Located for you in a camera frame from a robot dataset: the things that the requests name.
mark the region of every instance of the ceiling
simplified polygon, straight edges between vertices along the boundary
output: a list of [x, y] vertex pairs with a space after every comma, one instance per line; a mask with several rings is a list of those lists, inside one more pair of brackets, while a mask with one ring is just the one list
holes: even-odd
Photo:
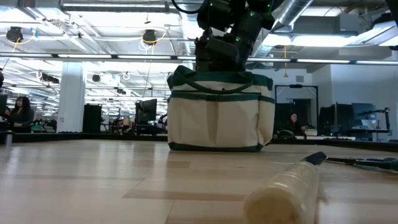
[[[201, 4], [201, 1], [196, 0], [177, 2], [187, 9], [198, 8]], [[97, 5], [83, 7], [78, 6], [79, 4]], [[197, 26], [195, 17], [177, 13], [171, 3], [169, 7], [170, 10], [166, 10], [163, 1], [128, 0], [64, 0], [62, 6], [43, 7], [0, 6], [0, 52], [13, 52], [15, 48], [15, 52], [54, 54], [193, 55], [195, 49], [193, 40], [201, 36], [203, 31]], [[368, 12], [371, 15], [371, 12], [382, 10], [383, 7], [385, 7], [385, 2], [380, 0], [315, 0], [302, 16], [333, 19], [342, 13], [358, 15], [358, 12]], [[358, 24], [362, 26], [362, 29], [369, 26], [367, 19], [372, 19], [372, 17], [363, 19], [367, 22], [358, 18]], [[5, 33], [11, 26], [22, 27], [24, 35], [22, 44], [15, 46], [6, 39]], [[154, 47], [142, 41], [141, 35], [147, 29], [155, 30], [158, 41]], [[261, 47], [260, 37], [256, 46]], [[274, 46], [270, 55], [289, 58], [343, 58], [346, 55], [342, 53], [342, 49], [341, 47], [296, 45], [289, 45], [286, 48]], [[386, 52], [388, 53], [388, 49], [385, 47], [371, 46], [367, 50], [367, 47], [361, 46], [361, 51], [350, 57], [383, 59], [387, 57]], [[8, 58], [0, 58], [0, 66], [3, 67], [7, 61]], [[38, 78], [40, 76], [38, 71], [62, 81], [62, 63], [62, 61], [10, 58], [3, 71], [5, 85], [36, 86], [6, 88], [5, 92], [12, 95], [10, 104], [18, 95], [30, 95], [33, 101], [37, 102], [39, 113], [57, 114], [59, 87], [38, 88], [38, 85], [47, 85]], [[167, 90], [165, 80], [167, 75], [180, 64], [193, 67], [189, 62], [84, 62], [88, 75], [87, 86], [92, 87], [86, 91], [86, 102], [102, 104], [104, 113], [115, 114], [118, 108], [121, 108], [122, 113], [133, 115], [136, 100], [158, 98], [160, 102], [158, 113], [166, 113], [165, 99], [170, 95], [170, 91]], [[269, 68], [281, 67], [284, 67], [284, 64], [275, 63]], [[310, 67], [311, 65], [289, 65], [289, 68], [308, 69]], [[100, 82], [92, 80], [94, 74], [103, 77]], [[116, 90], [100, 89], [101, 86], [112, 85], [130, 89], [126, 95], [117, 94]]]

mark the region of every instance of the pillar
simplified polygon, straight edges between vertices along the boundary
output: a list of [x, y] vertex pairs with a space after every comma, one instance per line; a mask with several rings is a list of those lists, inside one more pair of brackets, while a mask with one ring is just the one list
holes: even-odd
[[85, 105], [86, 73], [82, 62], [64, 62], [62, 67], [57, 132], [81, 132]]

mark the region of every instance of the white bag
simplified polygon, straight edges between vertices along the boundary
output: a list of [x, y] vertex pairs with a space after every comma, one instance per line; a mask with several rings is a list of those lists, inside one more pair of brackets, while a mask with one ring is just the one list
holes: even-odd
[[179, 66], [167, 83], [171, 150], [257, 152], [272, 139], [272, 79]]

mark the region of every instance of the green trim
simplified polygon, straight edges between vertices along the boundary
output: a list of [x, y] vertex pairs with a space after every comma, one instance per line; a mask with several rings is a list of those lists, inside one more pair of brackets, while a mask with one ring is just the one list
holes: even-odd
[[176, 150], [176, 151], [259, 152], [264, 146], [258, 144], [257, 146], [246, 146], [246, 147], [203, 147], [203, 146], [193, 146], [189, 144], [170, 142], [169, 147], [171, 150]]
[[275, 103], [275, 100], [259, 94], [235, 94], [235, 95], [204, 95], [196, 93], [187, 93], [183, 91], [173, 91], [171, 98], [181, 98], [186, 100], [205, 100], [212, 102], [233, 102], [233, 101], [251, 101], [260, 100], [269, 103]]
[[[246, 84], [248, 79], [253, 80], [253, 85], [266, 86], [268, 90], [272, 91], [274, 81], [264, 75], [256, 75], [251, 72], [195, 72], [184, 66], [178, 66], [174, 71], [179, 75], [189, 78], [193, 82], [223, 82], [234, 84]], [[169, 88], [173, 86], [180, 86], [186, 84], [184, 80], [177, 75], [171, 75], [167, 79]]]

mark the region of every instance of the green-edged bag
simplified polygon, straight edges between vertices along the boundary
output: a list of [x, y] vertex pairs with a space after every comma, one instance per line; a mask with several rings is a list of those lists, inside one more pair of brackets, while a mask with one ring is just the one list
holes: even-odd
[[272, 79], [251, 72], [194, 72], [167, 79], [171, 150], [260, 151], [272, 138]]

